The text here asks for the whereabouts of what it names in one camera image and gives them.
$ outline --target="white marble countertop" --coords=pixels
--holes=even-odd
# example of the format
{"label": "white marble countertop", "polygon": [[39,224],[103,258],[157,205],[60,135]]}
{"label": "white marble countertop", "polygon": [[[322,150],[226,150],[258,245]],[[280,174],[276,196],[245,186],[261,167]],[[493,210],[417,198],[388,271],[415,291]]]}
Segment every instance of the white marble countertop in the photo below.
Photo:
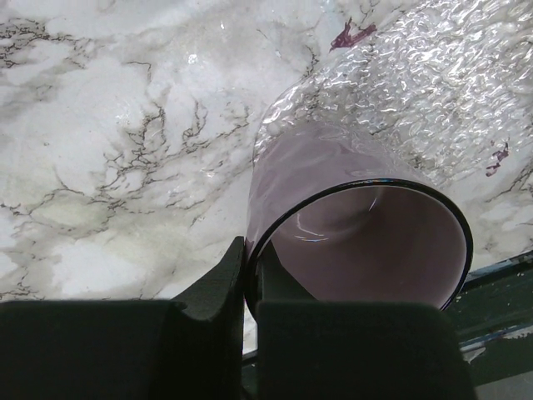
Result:
{"label": "white marble countertop", "polygon": [[[245,232],[266,108],[335,55],[349,18],[379,30],[414,3],[2,2],[0,300],[195,282]],[[449,193],[474,268],[533,247],[529,153]]]}

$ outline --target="dark rim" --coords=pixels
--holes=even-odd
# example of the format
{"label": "dark rim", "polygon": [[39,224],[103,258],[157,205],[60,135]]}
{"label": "dark rim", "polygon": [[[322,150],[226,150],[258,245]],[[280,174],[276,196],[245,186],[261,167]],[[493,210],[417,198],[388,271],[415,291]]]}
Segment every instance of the dark rim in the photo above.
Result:
{"label": "dark rim", "polygon": [[309,204],[315,202],[316,200],[319,200],[320,198],[329,196],[334,193],[342,192],[343,190],[353,189],[353,188],[364,188],[367,186],[392,186],[395,188],[407,188],[407,189],[415,190],[417,192],[424,193],[430,196],[431,198],[434,198],[438,202],[442,203],[454,215],[457,222],[461,226],[463,234],[465,235],[466,260],[465,260],[465,266],[463,267],[463,273],[461,275],[461,279],[457,283],[456,290],[451,294],[451,296],[448,298],[446,303],[441,307],[441,310],[444,310],[450,305],[451,301],[461,291],[462,286],[465,283],[466,276],[468,275],[468,272],[470,271],[470,267],[472,264],[472,258],[474,254],[474,241],[472,239],[472,232],[470,230],[468,222],[466,221],[465,216],[463,215],[461,210],[447,196],[445,196],[441,192],[438,192],[437,190],[431,187],[428,187],[422,183],[407,181],[404,179],[371,179],[371,180],[366,180],[366,181],[355,181],[355,182],[343,183],[343,184],[340,184],[334,187],[330,187],[329,189],[326,189],[322,192],[319,192],[315,194],[314,196],[311,196],[307,198],[306,200],[304,200],[303,202],[299,203],[298,205],[296,205],[289,211],[287,211],[285,214],[279,217],[266,230],[266,232],[261,236],[256,246],[254,247],[254,250],[250,256],[250,259],[247,262],[245,272],[244,272],[244,280],[245,280],[244,297],[247,300],[248,308],[250,309],[250,313],[252,314],[254,319],[256,319],[256,305],[258,302],[257,281],[256,281],[257,261],[258,261],[259,256],[261,255],[262,249],[265,247],[265,245],[267,244],[271,236],[274,234],[274,232],[291,215],[293,215],[294,213],[297,213],[302,208],[308,206]]}

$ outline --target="maroon mark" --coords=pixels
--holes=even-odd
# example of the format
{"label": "maroon mark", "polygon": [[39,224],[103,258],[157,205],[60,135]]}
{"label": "maroon mark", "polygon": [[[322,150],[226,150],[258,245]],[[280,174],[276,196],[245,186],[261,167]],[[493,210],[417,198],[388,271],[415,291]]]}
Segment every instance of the maroon mark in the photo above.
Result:
{"label": "maroon mark", "polygon": [[344,24],[344,30],[339,33],[339,36],[337,36],[333,42],[331,42],[331,48],[330,48],[330,52],[336,48],[351,48],[352,46],[354,46],[356,43],[360,42],[361,40],[363,40],[364,38],[366,38],[367,36],[370,36],[371,33],[375,32],[376,31],[376,25],[372,24],[372,25],[369,25],[368,27],[366,27],[365,29],[363,29],[362,31],[360,31],[358,34],[356,35],[351,35],[350,34],[350,26],[351,24],[351,18],[350,20],[348,20],[348,22],[346,22]]}
{"label": "maroon mark", "polygon": [[503,150],[496,150],[495,152],[493,152],[492,153],[492,157],[496,157],[498,162],[496,164],[494,164],[494,165],[489,165],[486,168],[485,175],[487,177],[491,177],[492,175],[497,173],[498,172],[498,168],[501,167],[500,161],[503,160],[504,158],[508,158],[509,157],[509,143],[506,142],[506,146],[503,148]]}

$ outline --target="purple cup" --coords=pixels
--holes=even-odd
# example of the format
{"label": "purple cup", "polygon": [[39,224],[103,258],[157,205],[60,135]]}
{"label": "purple cup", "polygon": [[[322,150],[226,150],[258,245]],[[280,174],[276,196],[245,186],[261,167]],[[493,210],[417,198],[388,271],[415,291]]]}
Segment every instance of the purple cup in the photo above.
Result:
{"label": "purple cup", "polygon": [[247,303],[271,242],[317,300],[416,302],[445,308],[473,253],[461,210],[392,151],[333,123],[292,127],[254,164]]}

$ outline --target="marble surface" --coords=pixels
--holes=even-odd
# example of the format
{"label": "marble surface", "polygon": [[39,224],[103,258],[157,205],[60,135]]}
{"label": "marble surface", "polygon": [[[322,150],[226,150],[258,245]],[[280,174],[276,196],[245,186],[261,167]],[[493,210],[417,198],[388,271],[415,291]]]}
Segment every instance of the marble surface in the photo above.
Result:
{"label": "marble surface", "polygon": [[[0,300],[187,288],[245,232],[267,107],[414,3],[1,1]],[[450,190],[475,268],[533,247],[530,154]]]}

